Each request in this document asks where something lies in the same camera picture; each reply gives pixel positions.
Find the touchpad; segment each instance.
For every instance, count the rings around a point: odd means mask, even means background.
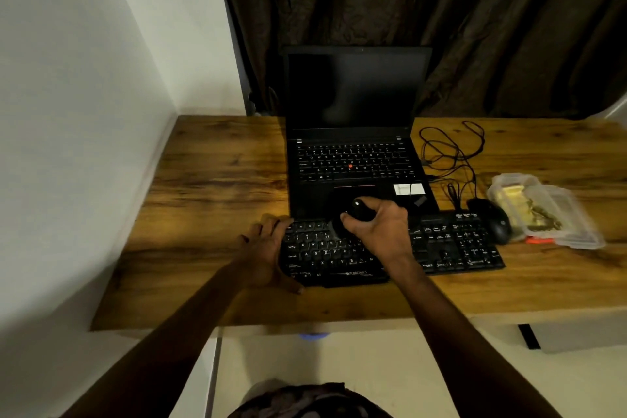
[[[324,206],[324,216],[327,220],[338,217],[342,212],[346,212],[350,203],[357,197],[377,197],[381,198],[376,185],[364,186],[338,186],[329,193]]]

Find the hand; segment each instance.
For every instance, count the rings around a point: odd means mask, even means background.
[[[302,294],[302,285],[278,269],[281,241],[293,221],[292,218],[269,217],[262,224],[250,227],[246,235],[239,236],[239,251],[230,266],[244,274],[247,286],[274,286]]]
[[[411,250],[410,235],[407,232],[407,210],[392,200],[373,197],[359,197],[377,215],[371,222],[360,222],[347,213],[340,215],[342,224],[349,232],[362,240],[365,247],[385,267],[390,277],[402,276],[418,265]]]

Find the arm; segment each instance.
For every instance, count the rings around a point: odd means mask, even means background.
[[[459,416],[559,418],[555,409],[483,338],[413,257],[407,211],[362,197],[371,222],[342,214],[344,227],[377,256],[411,306]]]
[[[302,286],[277,267],[281,240],[291,222],[269,218],[242,235],[234,260],[122,357],[63,418],[167,418],[213,328],[243,288],[277,286],[302,292]]]

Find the black mouse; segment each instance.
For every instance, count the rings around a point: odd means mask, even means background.
[[[468,209],[479,215],[490,239],[497,245],[505,245],[512,238],[512,225],[503,208],[487,199],[470,199]]]
[[[368,208],[361,199],[352,200],[345,211],[360,222],[370,222],[377,215],[377,212]],[[344,224],[342,224],[340,220],[340,215],[333,218],[331,226],[335,234],[340,238],[347,238],[350,235],[350,232],[344,228]]]

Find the external keyboard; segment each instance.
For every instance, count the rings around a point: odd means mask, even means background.
[[[477,214],[440,212],[410,228],[414,258],[429,274],[505,267]],[[339,239],[323,220],[291,224],[281,245],[281,270],[304,286],[356,286],[387,282],[379,260],[356,237]]]
[[[298,145],[301,182],[405,178],[415,175],[402,141],[365,144]]]

